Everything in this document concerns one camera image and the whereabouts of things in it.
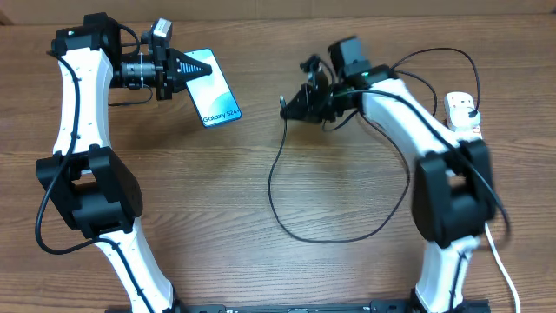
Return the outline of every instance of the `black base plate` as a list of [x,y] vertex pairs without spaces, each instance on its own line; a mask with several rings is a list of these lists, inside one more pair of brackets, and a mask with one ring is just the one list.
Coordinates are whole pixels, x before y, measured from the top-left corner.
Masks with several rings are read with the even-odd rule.
[[[410,313],[408,300],[373,300],[370,304],[308,304],[251,307],[223,305],[190,305],[169,313]],[[106,313],[131,313],[129,310],[107,310]],[[464,301],[454,313],[490,313],[488,301]]]

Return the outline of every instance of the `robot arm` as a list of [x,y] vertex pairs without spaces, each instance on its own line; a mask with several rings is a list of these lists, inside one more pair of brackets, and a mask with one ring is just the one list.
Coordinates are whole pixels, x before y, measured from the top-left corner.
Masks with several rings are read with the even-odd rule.
[[[59,63],[63,80],[62,119],[53,157],[38,160],[36,174],[66,224],[80,230],[112,263],[126,289],[134,313],[177,313],[182,305],[170,281],[158,268],[142,230],[142,195],[136,178],[111,149],[108,95],[110,88],[156,88],[158,100],[171,99],[188,80],[208,75],[210,65],[169,47],[172,23],[159,19],[142,42],[149,56],[124,55],[122,26],[105,13],[85,16],[83,26],[59,30],[52,42],[79,79],[79,122],[75,147],[69,151],[76,110],[76,91],[70,71]],[[182,63],[189,72],[182,72]],[[57,181],[56,171],[68,158]],[[93,183],[77,184],[83,175]],[[107,243],[116,243],[121,251]]]
[[[281,117],[333,122],[345,110],[357,109],[385,131],[414,172],[412,213],[417,229],[427,240],[411,305],[419,312],[447,312],[450,303],[452,309],[458,307],[463,301],[461,290],[472,251],[479,246],[478,236],[485,222],[493,219],[495,206],[476,177],[431,129],[464,155],[492,186],[486,145],[481,140],[468,142],[440,124],[389,67],[371,67],[358,39],[339,41],[328,51],[340,81],[328,85],[319,58],[312,56],[301,64],[309,74],[308,83],[288,104],[282,102]],[[463,176],[465,183],[451,186],[448,178],[453,175]]]

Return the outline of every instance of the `power strip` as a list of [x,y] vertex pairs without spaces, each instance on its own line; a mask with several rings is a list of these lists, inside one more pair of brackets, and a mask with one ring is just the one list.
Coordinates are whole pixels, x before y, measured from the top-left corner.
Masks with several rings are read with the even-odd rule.
[[469,112],[475,110],[473,97],[465,92],[454,91],[444,97],[444,109],[448,128],[466,140],[482,139],[480,113],[474,117]]

